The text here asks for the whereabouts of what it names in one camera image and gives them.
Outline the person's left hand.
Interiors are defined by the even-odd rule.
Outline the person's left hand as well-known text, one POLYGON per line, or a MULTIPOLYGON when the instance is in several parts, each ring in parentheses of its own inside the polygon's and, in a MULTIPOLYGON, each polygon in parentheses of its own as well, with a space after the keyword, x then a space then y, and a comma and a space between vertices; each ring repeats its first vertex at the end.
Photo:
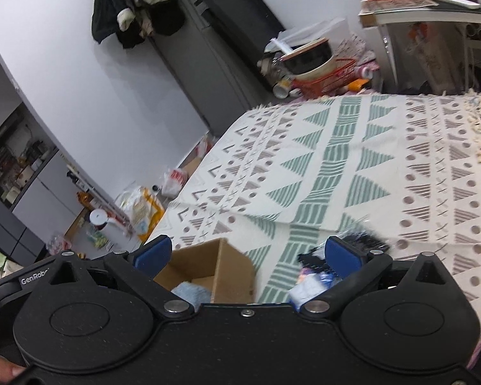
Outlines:
POLYGON ((0 356, 0 384, 10 383, 24 371, 24 367, 11 363, 8 359, 0 356))

